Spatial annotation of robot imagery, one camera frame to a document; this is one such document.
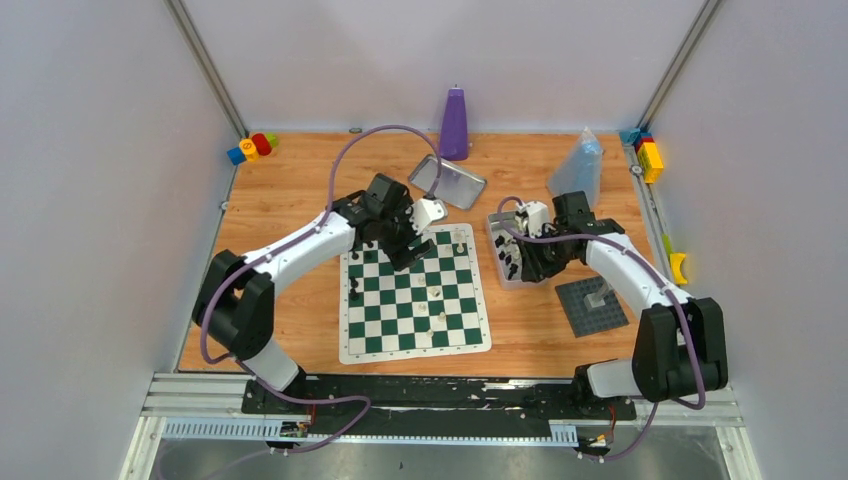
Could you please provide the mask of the metal tin lid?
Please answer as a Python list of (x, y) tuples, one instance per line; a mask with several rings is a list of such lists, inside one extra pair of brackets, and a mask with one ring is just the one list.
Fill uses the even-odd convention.
[(441, 168), (441, 176), (435, 197), (460, 210), (470, 210), (486, 188), (487, 181), (457, 163), (444, 159), (438, 161), (433, 154), (428, 154), (408, 175), (408, 181), (427, 192), (435, 181), (438, 168)]

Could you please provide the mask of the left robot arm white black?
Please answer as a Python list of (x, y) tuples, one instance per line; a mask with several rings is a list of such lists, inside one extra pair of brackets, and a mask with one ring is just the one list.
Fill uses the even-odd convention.
[(332, 201), (327, 211), (266, 247), (216, 254), (202, 281), (191, 319), (205, 338), (263, 380), (268, 400), (283, 413), (298, 411), (306, 386), (301, 367), (274, 338), (275, 303), (291, 284), (354, 247), (373, 243), (396, 271), (433, 249), (425, 230), (447, 216), (443, 201), (413, 200), (402, 183), (378, 174), (365, 190)]

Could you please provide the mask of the metal tin box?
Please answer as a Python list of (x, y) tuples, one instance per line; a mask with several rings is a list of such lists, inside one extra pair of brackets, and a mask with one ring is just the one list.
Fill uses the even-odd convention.
[(503, 225), (517, 229), (513, 212), (491, 213), (487, 216), (486, 232), (488, 245), (493, 255), (496, 275), (501, 288), (504, 290), (517, 290), (523, 288), (539, 288), (549, 283), (549, 279), (539, 282), (524, 281), (522, 279), (522, 258), (516, 240), (509, 234)]

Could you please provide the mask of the grey lego baseplate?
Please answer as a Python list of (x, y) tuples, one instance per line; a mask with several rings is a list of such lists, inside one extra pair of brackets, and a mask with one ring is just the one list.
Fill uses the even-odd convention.
[(555, 287), (575, 337), (585, 337), (629, 325), (609, 284), (600, 276)]

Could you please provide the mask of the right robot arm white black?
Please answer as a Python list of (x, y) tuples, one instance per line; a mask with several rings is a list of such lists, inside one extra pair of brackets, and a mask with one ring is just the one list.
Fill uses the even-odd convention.
[(596, 272), (639, 315), (633, 354), (585, 367), (571, 403), (596, 417), (611, 397), (705, 406), (710, 391), (729, 380), (724, 315), (710, 297), (696, 298), (667, 279), (613, 219), (599, 219), (582, 191), (562, 194), (547, 207), (518, 202), (511, 235), (520, 251), (522, 279), (539, 283), (579, 261)]

